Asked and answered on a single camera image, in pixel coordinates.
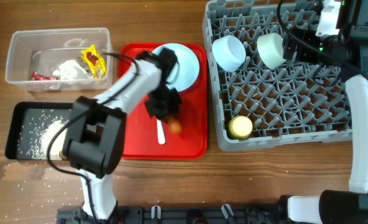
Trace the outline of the orange carrot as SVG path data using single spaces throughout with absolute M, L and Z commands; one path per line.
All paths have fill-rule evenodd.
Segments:
M 180 134 L 182 132 L 182 125 L 175 115 L 167 116 L 167 126 L 173 134 Z

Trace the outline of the green bowl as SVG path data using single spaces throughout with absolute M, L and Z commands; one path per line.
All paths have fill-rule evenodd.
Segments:
M 284 59 L 283 38 L 277 33 L 259 36 L 257 50 L 261 61 L 266 67 L 273 70 L 286 62 Z

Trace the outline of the white plastic spoon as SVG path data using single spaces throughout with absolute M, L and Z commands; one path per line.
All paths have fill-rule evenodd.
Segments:
M 166 143 L 165 133 L 163 129 L 163 122 L 161 120 L 157 120 L 157 140 L 160 145 Z

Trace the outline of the light blue plate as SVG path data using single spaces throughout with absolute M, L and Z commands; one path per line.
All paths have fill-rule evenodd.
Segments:
M 158 46 L 152 51 L 159 55 L 162 49 L 170 49 L 177 56 L 177 63 L 167 78 L 167 87 L 181 92 L 191 87 L 197 80 L 200 72 L 200 63 L 195 53 L 182 44 L 169 43 Z

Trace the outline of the light blue bowl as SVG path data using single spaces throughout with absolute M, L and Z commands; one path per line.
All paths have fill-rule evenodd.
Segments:
M 246 60 L 242 42 L 233 35 L 215 40 L 211 48 L 217 64 L 227 72 L 235 72 Z

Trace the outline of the yellow cup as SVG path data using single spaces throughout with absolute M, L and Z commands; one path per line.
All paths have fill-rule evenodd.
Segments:
M 237 115 L 228 123 L 228 134 L 233 139 L 246 139 L 251 135 L 252 130 L 253 123 L 246 116 Z

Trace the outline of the yellow snack wrapper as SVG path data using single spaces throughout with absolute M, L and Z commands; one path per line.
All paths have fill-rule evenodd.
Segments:
M 93 44 L 81 51 L 81 59 L 89 66 L 93 78 L 103 78 L 106 74 L 106 62 Z

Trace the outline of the white napkin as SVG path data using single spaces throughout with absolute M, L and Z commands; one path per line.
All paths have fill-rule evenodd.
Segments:
M 77 60 L 67 60 L 54 70 L 52 75 L 60 80 L 91 79 L 93 75 L 88 68 L 82 66 Z

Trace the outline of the brown mushroom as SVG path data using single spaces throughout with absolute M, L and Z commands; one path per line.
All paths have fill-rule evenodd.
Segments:
M 59 156 L 60 156 L 62 159 L 67 159 L 67 157 L 63 154 L 63 151 L 60 151 L 60 152 L 59 152 Z

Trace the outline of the white rice pile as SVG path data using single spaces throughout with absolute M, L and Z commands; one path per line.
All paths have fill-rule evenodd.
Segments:
M 53 109 L 25 112 L 17 140 L 17 158 L 46 160 L 50 141 L 68 122 L 68 115 L 67 111 Z

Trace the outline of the red snack wrapper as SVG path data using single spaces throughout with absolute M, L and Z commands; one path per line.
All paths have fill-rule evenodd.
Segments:
M 54 76 L 41 75 L 37 72 L 32 72 L 29 80 L 30 81 L 54 81 L 54 80 L 60 80 L 60 78 L 54 77 Z

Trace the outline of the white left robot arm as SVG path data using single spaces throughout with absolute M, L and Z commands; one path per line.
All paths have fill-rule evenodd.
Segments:
M 143 51 L 129 61 L 130 68 L 110 89 L 94 98 L 81 96 L 73 104 L 62 154 L 81 178 L 85 202 L 74 209 L 72 223 L 123 222 L 111 174 L 124 150 L 127 116 L 145 96 L 150 117 L 165 122 L 173 133 L 181 131 L 182 100 L 167 81 L 178 65 L 175 52 L 167 48 L 157 54 Z

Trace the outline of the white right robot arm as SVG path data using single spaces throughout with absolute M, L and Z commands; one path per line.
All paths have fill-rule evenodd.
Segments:
M 352 171 L 348 191 L 324 190 L 319 196 L 288 196 L 285 215 L 291 222 L 368 223 L 368 1 L 341 1 L 336 28 L 337 43 L 317 47 L 305 42 L 282 20 L 288 38 L 316 54 L 325 65 L 341 68 L 352 116 Z

